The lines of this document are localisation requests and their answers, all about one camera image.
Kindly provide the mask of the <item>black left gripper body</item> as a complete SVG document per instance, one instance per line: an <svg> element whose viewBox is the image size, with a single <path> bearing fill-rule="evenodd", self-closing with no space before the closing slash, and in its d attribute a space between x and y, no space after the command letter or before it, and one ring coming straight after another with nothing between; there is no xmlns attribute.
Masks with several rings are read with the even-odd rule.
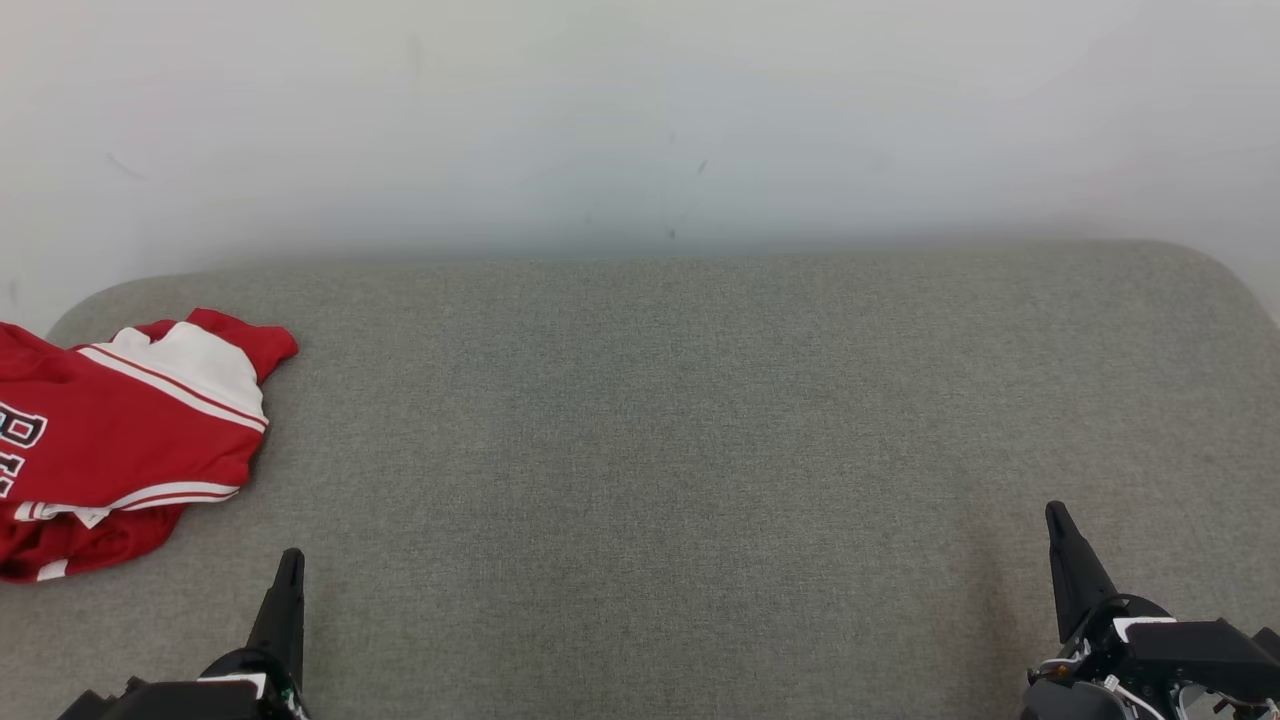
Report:
<svg viewBox="0 0 1280 720"><path fill-rule="evenodd" d="M241 648L232 651L201 675L210 685L242 685L251 691L237 719L311 719L302 696L303 660L298 652Z"/></svg>

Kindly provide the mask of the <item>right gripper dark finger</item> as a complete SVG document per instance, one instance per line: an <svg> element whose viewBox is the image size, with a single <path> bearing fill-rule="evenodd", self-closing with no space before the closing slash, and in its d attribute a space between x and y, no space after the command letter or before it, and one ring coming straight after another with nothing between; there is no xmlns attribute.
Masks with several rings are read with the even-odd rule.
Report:
<svg viewBox="0 0 1280 720"><path fill-rule="evenodd" d="M1061 501L1044 506L1059 641L1066 643L1117 589Z"/></svg>

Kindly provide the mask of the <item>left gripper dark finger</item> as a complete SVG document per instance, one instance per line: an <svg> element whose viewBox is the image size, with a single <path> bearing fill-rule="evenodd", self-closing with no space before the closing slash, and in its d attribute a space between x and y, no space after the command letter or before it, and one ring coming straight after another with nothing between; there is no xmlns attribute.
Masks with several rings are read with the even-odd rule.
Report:
<svg viewBox="0 0 1280 720"><path fill-rule="evenodd" d="M305 670L305 555L288 548L260 605L247 651L274 691L300 691Z"/></svg>

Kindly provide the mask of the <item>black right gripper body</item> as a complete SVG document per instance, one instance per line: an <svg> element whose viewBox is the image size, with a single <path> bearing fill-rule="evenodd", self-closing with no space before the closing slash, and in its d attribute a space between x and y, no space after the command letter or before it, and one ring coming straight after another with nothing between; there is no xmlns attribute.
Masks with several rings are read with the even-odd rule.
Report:
<svg viewBox="0 0 1280 720"><path fill-rule="evenodd" d="M1027 674L1023 719L1180 719L1183 682L1156 660L1179 621L1134 594L1059 594L1059 656Z"/></svg>

